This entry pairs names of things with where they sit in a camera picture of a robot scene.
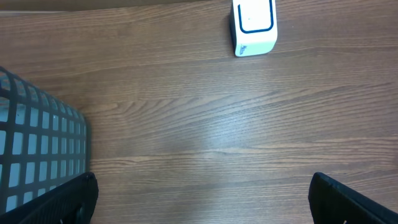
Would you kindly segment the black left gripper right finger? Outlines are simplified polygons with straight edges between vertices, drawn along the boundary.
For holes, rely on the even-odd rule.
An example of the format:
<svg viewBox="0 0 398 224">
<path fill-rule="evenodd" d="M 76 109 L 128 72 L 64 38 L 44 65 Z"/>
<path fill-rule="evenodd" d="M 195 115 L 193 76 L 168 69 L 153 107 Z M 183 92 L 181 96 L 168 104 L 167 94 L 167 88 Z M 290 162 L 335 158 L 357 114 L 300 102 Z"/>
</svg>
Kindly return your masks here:
<svg viewBox="0 0 398 224">
<path fill-rule="evenodd" d="M 397 224 L 397 213 L 324 173 L 314 173 L 308 201 L 313 222 Z"/>
</svg>

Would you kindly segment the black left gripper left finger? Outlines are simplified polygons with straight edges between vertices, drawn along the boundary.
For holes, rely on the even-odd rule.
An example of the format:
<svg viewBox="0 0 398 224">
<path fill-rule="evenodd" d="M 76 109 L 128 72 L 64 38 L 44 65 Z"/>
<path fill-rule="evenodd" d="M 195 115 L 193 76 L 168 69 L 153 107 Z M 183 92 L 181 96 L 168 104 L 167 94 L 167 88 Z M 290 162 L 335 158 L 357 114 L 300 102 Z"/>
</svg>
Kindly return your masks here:
<svg viewBox="0 0 398 224">
<path fill-rule="evenodd" d="M 98 194 L 98 181 L 94 173 L 85 172 L 1 215 L 1 224 L 86 224 L 94 214 Z"/>
</svg>

